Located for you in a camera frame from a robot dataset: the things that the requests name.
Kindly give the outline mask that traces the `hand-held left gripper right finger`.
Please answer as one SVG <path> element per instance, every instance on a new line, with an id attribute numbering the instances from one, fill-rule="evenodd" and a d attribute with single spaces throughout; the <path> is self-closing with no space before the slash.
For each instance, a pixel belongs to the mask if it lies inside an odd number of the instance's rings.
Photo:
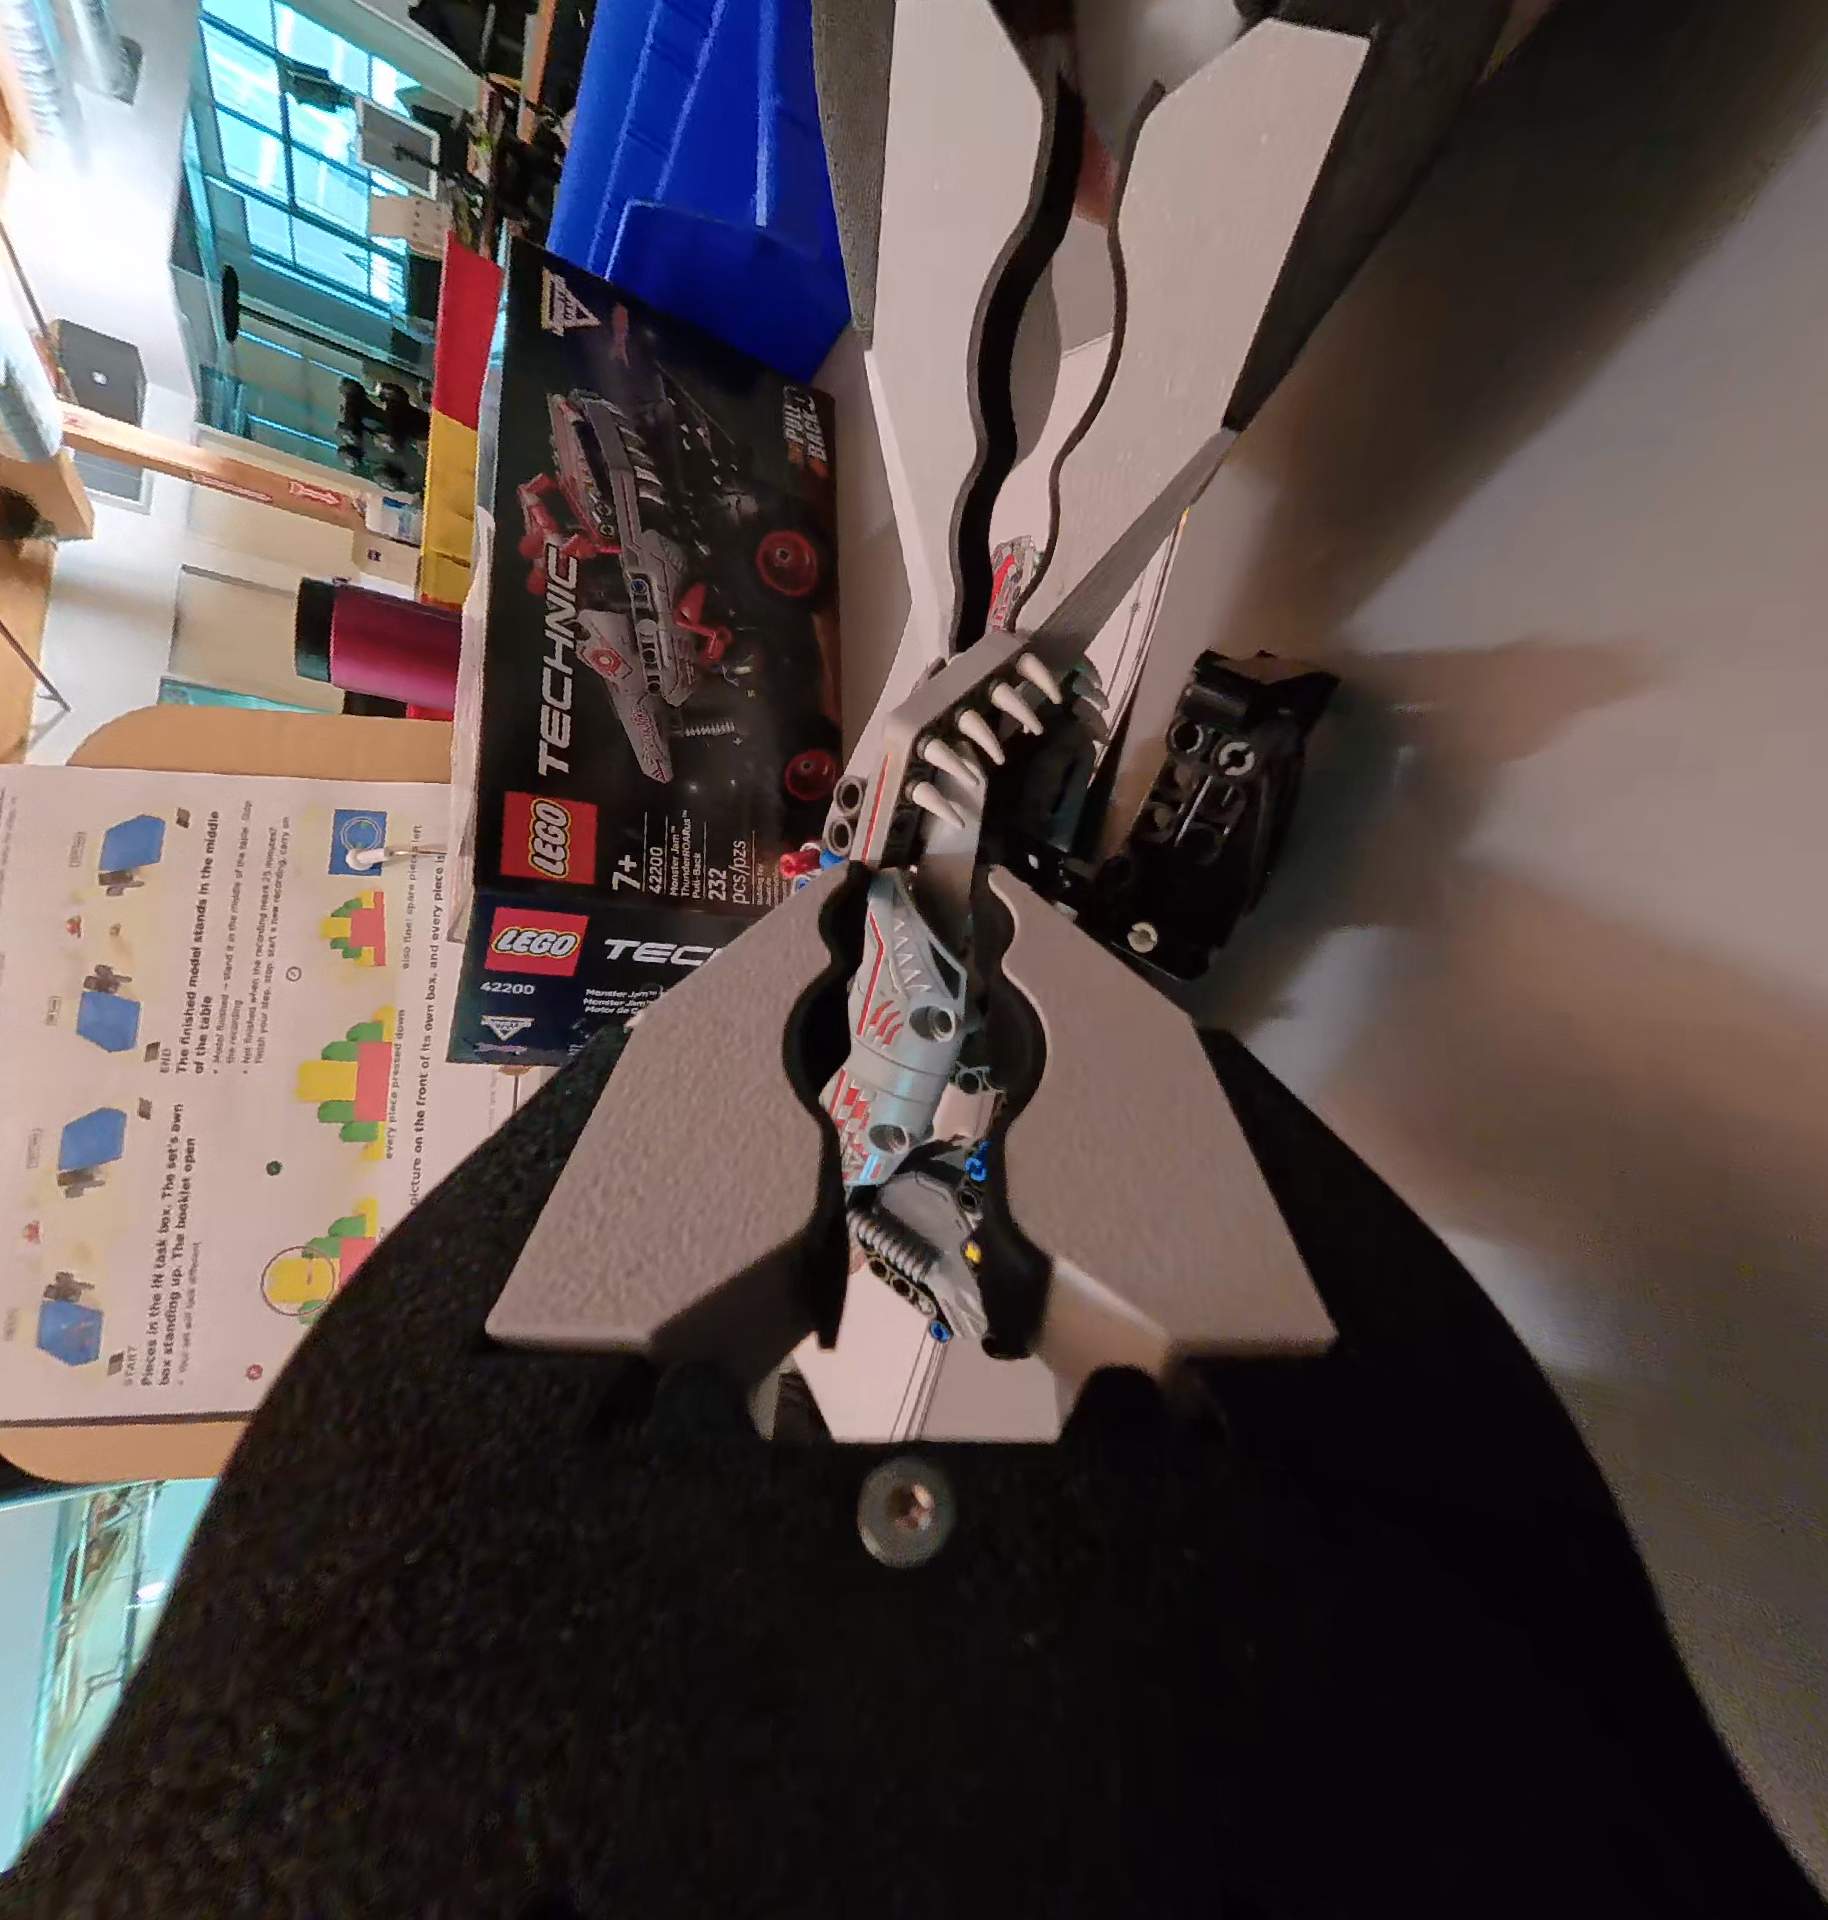
<path id="1" fill-rule="evenodd" d="M 1097 1372 L 1326 1355 L 1333 1319 L 1190 1016 L 1023 878 L 988 880 L 1000 980 L 1046 1045 L 1003 1186 L 1050 1267 L 1030 1352 L 1058 1423 Z"/>

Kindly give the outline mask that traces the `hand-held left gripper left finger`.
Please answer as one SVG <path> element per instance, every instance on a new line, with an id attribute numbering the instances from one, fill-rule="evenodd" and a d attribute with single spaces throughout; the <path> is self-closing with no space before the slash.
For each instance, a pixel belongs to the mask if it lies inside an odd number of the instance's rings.
<path id="1" fill-rule="evenodd" d="M 487 1336 L 755 1385 L 839 1342 L 848 1234 L 822 1087 L 847 1050 L 862 869 L 825 870 L 629 1030 Z"/>

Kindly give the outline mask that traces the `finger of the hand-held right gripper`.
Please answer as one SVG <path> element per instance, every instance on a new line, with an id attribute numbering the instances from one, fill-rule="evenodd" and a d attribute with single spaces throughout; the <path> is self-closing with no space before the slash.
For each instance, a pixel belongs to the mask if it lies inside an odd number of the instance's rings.
<path id="1" fill-rule="evenodd" d="M 976 643 L 1020 457 L 1023 315 L 1072 216 L 1078 96 L 988 2 L 898 5 L 867 352 L 917 664 Z"/>
<path id="2" fill-rule="evenodd" d="M 1033 654 L 1082 654 L 1237 442 L 1235 390 L 1371 51 L 1264 21 L 1142 116 L 1108 231 L 1117 329 L 1046 469 Z"/>

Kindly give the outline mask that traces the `grey red toy brick model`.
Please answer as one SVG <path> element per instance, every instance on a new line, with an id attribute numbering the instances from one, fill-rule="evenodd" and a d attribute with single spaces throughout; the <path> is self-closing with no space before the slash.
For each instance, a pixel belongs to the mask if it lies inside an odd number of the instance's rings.
<path id="1" fill-rule="evenodd" d="M 1066 907 L 1108 743 L 1108 691 L 1072 640 L 993 634 L 889 713 L 874 757 L 827 790 L 823 869 L 865 870 L 847 1054 L 822 1090 L 862 1264 L 935 1342 L 988 1343 L 988 1144 L 948 1134 L 948 1093 L 1003 1105 L 976 958 L 974 889 L 993 869 Z"/>

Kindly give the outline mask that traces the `black toy brick chassis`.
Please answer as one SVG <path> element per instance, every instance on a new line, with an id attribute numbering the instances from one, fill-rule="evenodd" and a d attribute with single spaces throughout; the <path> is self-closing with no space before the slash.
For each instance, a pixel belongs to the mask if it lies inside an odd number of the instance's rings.
<path id="1" fill-rule="evenodd" d="M 1082 931 L 1142 968 L 1203 978 L 1263 900 L 1337 688 L 1300 660 L 1198 656 L 1127 838 L 1078 913 Z"/>

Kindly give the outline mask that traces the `blue plastic bin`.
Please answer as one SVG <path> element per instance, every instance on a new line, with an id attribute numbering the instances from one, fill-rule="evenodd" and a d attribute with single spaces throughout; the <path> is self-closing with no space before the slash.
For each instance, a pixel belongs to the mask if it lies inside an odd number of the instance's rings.
<path id="1" fill-rule="evenodd" d="M 797 380 L 851 321 L 808 2 L 602 2 L 547 250 Z"/>

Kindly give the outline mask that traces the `white building instruction booklet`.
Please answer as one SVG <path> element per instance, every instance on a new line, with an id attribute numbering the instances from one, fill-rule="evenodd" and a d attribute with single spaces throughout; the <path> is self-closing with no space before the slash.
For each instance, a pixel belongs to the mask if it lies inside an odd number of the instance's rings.
<path id="1" fill-rule="evenodd" d="M 1064 1397 L 1046 1365 L 990 1357 L 968 1323 L 960 1248 L 972 1217 L 959 1192 L 994 1113 L 982 1080 L 950 1089 L 936 1109 L 936 1161 L 871 1192 L 865 1209 L 887 1234 L 851 1241 L 839 1342 L 823 1348 L 806 1337 L 758 1387 L 752 1406 L 766 1436 L 797 1441 L 827 1427 L 840 1443 L 1033 1443 L 1057 1433 Z"/>

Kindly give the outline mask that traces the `black toy set box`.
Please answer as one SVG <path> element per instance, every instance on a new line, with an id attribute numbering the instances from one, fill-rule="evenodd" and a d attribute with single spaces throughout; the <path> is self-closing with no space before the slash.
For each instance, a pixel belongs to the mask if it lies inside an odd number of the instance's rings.
<path id="1" fill-rule="evenodd" d="M 822 873 L 833 406 L 522 243 L 478 436 L 448 1060 L 558 1068 Z"/>

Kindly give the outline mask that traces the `red yellow box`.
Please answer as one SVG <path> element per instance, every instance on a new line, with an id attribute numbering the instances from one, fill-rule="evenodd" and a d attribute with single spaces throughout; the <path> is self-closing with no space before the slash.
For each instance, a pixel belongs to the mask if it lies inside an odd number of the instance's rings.
<path id="1" fill-rule="evenodd" d="M 483 397 L 507 274 L 446 239 L 435 315 L 433 388 L 420 509 L 418 593 L 459 609 L 470 591 Z"/>

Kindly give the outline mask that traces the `printed instruction sheet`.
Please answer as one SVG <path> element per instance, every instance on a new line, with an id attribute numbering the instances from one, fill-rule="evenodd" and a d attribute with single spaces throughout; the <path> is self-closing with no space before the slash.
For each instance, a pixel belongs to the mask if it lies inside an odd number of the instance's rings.
<path id="1" fill-rule="evenodd" d="M 0 1427 L 245 1414 L 512 1114 L 451 798 L 0 766 Z"/>

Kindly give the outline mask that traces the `maroon black tumbler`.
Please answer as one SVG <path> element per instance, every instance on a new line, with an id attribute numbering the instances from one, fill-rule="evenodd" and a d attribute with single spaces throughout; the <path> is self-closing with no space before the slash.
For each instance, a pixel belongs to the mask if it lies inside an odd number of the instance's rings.
<path id="1" fill-rule="evenodd" d="M 448 723 L 462 677 L 457 609 L 345 583 L 302 578 L 296 590 L 293 669 L 357 700 Z"/>

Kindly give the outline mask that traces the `black cube device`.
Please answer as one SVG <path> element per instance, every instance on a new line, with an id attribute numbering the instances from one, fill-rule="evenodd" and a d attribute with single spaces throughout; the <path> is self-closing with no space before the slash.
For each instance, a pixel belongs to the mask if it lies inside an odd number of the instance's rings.
<path id="1" fill-rule="evenodd" d="M 56 321 L 51 338 L 77 406 L 128 427 L 141 424 L 148 377 L 133 344 L 76 321 Z"/>

